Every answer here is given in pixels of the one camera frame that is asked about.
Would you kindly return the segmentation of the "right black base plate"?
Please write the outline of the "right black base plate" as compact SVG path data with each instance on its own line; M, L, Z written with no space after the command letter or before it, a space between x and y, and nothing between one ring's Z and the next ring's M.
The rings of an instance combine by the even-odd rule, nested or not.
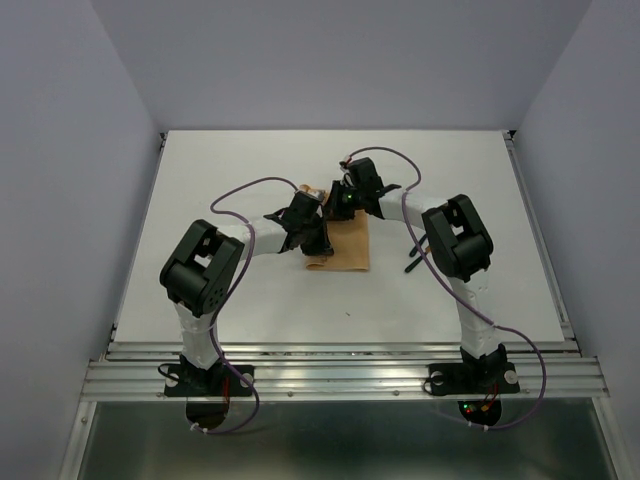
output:
M517 394L520 392L518 376L512 363L484 372L464 363L432 363L422 384L427 394L436 397L449 395Z

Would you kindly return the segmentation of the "aluminium rail frame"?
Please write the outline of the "aluminium rail frame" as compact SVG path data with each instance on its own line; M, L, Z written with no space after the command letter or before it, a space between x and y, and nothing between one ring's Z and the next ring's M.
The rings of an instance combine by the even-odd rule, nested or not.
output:
M494 240L481 309L502 326L517 395L503 431L462 423L453 397L423 388L459 358L454 300L430 272L406 273L412 242L371 219L370 269L311 272L298 252L261 255L218 324L229 360L255 369L236 433L206 435L157 368L181 348L160 270L190 223L224 224L326 188L363 149L388 183L427 205L471 197ZM105 354L87 368L65 479L625 479L599 362L576 342L501 131L168 132L124 300Z

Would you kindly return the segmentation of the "peach cloth napkin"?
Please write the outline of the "peach cloth napkin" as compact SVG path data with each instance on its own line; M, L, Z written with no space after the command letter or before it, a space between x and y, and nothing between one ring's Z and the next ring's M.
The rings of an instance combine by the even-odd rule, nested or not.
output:
M316 189L302 184L300 189L312 195L323 195L323 205L328 190ZM327 221L328 235L334 250L332 256L307 256L305 268L321 272L366 272L370 268L368 216L357 210L350 221Z

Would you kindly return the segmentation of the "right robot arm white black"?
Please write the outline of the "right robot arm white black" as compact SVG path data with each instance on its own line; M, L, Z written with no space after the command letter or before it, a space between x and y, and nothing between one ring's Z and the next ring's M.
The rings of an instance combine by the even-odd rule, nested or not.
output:
M464 194L444 200L385 185L368 157L343 161L341 170L343 178L332 183L325 214L347 220L362 210L425 231L436 276L446 278L444 286L457 302L461 381L472 390L484 389L495 380L506 353L493 324L480 312L494 243L473 202Z

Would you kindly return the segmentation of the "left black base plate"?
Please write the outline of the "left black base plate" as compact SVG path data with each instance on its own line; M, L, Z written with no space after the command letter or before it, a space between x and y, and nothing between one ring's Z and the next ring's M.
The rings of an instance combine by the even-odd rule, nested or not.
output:
M169 398L252 396L250 388L220 362L209 370L190 364L162 363L157 371L165 380L164 395Z

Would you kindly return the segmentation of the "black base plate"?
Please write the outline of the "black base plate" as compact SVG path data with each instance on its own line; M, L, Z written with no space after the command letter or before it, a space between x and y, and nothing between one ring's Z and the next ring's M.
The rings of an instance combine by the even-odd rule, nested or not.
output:
M209 370L190 364L162 363L157 371L165 380L164 395L169 398L252 396L250 388L220 362Z
M484 372L464 363L432 363L422 384L427 394L436 397L449 395L517 394L520 392L518 376L512 363Z

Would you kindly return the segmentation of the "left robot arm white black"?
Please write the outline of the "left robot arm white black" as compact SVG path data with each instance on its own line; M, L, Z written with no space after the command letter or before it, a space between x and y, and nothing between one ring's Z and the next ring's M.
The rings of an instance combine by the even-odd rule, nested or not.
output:
M290 204L242 226L215 227L194 221L160 273L160 284L178 313L183 350L168 374L199 393L215 392L225 368L214 347L216 320L256 256L299 249L305 255L331 254L322 193L297 191Z

